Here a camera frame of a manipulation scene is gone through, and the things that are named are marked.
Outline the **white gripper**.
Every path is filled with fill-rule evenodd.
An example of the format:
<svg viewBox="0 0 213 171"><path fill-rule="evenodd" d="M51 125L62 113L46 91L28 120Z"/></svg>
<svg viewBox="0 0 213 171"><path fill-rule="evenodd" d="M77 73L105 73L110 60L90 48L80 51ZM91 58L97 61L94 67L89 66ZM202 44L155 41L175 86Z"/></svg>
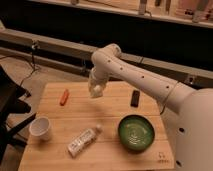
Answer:
<svg viewBox="0 0 213 171"><path fill-rule="evenodd" d="M108 80L108 73L104 71L98 71L96 68L93 68L89 74L88 88L90 85L100 85L104 91Z"/></svg>

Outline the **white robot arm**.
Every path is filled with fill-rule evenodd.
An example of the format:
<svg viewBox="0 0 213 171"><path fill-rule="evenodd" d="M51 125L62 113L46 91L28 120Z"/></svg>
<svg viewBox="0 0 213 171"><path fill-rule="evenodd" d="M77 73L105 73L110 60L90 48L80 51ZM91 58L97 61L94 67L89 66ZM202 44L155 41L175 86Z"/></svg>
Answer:
<svg viewBox="0 0 213 171"><path fill-rule="evenodd" d="M121 60L118 45L109 44L91 55L88 89L101 97L110 76L126 81L179 115L176 171L213 171L213 88L196 90Z"/></svg>

